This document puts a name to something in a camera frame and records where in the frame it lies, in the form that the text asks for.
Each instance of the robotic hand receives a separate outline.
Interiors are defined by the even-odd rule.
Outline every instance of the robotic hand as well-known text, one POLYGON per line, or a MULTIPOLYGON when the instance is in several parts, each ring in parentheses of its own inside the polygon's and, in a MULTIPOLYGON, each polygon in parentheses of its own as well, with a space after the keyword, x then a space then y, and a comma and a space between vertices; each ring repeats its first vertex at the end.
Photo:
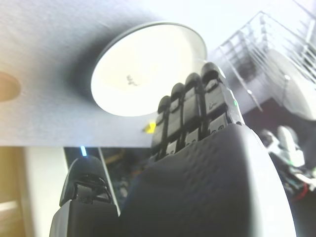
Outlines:
POLYGON ((216 65, 176 84, 156 124, 148 167, 120 216, 99 161, 77 159, 50 237, 296 236, 277 171, 216 65), (88 171, 76 172, 84 163, 88 171))

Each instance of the brown round object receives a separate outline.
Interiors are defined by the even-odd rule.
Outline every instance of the brown round object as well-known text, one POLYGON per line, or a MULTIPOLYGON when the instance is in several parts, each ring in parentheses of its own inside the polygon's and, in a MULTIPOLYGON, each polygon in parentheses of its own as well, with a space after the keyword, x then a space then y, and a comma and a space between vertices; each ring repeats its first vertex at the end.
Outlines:
POLYGON ((21 91, 19 81, 13 76, 0 72, 0 102, 15 99, 21 91))

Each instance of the white plate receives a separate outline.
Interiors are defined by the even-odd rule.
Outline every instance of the white plate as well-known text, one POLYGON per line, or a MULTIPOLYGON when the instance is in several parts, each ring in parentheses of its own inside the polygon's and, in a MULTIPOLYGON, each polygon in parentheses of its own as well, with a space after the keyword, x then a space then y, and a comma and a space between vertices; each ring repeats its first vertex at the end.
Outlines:
POLYGON ((92 75, 92 96, 114 115, 153 113, 174 84, 200 73, 206 56, 203 39, 190 28, 169 23, 138 27, 104 50, 92 75))
POLYGON ((308 81, 286 56, 274 49, 268 52, 266 63, 269 68, 268 87, 273 98, 291 113, 303 119, 316 120, 315 84, 308 81))

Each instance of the red cable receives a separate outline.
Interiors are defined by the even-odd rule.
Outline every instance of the red cable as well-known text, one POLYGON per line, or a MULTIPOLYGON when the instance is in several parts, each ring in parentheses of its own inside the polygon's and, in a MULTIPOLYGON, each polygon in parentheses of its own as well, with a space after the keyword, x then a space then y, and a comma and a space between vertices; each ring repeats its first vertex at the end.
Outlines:
POLYGON ((295 198, 293 198, 292 201, 301 200, 303 197, 305 197, 305 195, 307 194, 307 192, 308 192, 307 184, 304 184, 303 191, 302 191, 298 196, 296 196, 295 198))

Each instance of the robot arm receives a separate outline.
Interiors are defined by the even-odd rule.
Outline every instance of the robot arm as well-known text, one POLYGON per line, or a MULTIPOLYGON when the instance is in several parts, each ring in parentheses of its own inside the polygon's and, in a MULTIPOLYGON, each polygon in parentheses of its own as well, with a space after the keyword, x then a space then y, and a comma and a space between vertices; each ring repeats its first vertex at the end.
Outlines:
MULTIPOLYGON (((258 136, 244 125, 216 65, 207 63, 201 76, 191 74, 185 85, 176 84, 171 96, 162 98, 156 124, 149 165, 133 181, 119 218, 114 209, 92 217, 100 201, 83 203, 72 192, 61 206, 65 214, 54 217, 51 237, 296 236, 277 171, 258 136), (79 218, 76 207, 65 206, 74 202, 89 211, 87 216, 81 211, 76 224, 70 221, 79 218), (76 235, 60 234, 56 223, 65 216, 62 223, 76 235)), ((100 205, 111 208, 110 200, 100 205)))

